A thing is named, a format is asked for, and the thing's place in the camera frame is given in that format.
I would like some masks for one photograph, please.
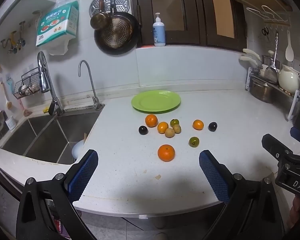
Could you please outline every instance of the metal bolt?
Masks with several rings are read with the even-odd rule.
[[[271,183],[271,179],[269,179],[269,178],[264,178],[264,181],[265,181],[266,184],[270,184]]]
[[[63,178],[63,174],[62,174],[62,173],[58,173],[58,174],[55,176],[55,178],[56,178],[57,180],[61,180],[61,179]]]
[[[27,179],[27,184],[32,184],[32,182],[34,181],[34,179],[33,178],[29,178],[29,179]]]
[[[236,180],[242,179],[242,176],[241,176],[241,174],[239,174],[239,173],[236,173],[236,174],[234,174],[233,176],[234,176],[234,178],[235,178]]]

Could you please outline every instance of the faucet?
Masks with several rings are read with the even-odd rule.
[[[94,90],[94,85],[93,85],[93,80],[92,80],[92,76],[91,76],[91,71],[90,71],[89,64],[88,64],[88,62],[86,62],[85,60],[82,60],[82,61],[80,61],[80,63],[79,63],[79,67],[78,67],[78,76],[79,76],[79,77],[81,76],[81,65],[82,65],[83,62],[86,64],[86,66],[87,66],[87,68],[88,68],[89,76],[90,76],[90,82],[91,82],[91,86],[92,86],[92,90],[93,90],[93,95],[94,95],[94,97],[92,98],[92,99],[93,99],[93,108],[94,108],[95,110],[99,110],[99,109],[102,108],[102,105],[100,104],[99,99],[98,99],[98,97],[97,97],[97,95],[96,95],[96,91]]]
[[[48,112],[50,115],[54,115],[55,112],[57,112],[57,115],[61,115],[64,113],[64,110],[62,109],[59,98],[57,97],[56,92],[54,91],[51,77],[49,74],[47,60],[42,51],[38,53],[37,62],[38,62],[38,69],[39,69],[41,93],[46,93],[50,91],[52,96],[52,102]]]

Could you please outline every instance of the white cup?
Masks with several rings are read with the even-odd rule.
[[[9,116],[9,118],[6,120],[6,124],[9,128],[9,130],[13,130],[17,125],[16,120],[14,120],[12,115]]]

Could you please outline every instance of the blue gripper pad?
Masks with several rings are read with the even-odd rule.
[[[231,172],[226,166],[220,164],[209,150],[200,153],[199,165],[217,199],[227,204],[234,190]]]
[[[68,192],[70,203],[80,199],[97,166],[98,153],[94,150],[88,150],[79,163],[72,165],[68,170],[64,187]]]

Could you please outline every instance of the bottle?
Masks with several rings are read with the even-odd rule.
[[[157,17],[155,19],[155,23],[153,24],[153,38],[154,38],[154,45],[156,47],[163,47],[166,45],[166,34],[164,23],[161,22],[159,18],[160,13],[155,14]]]

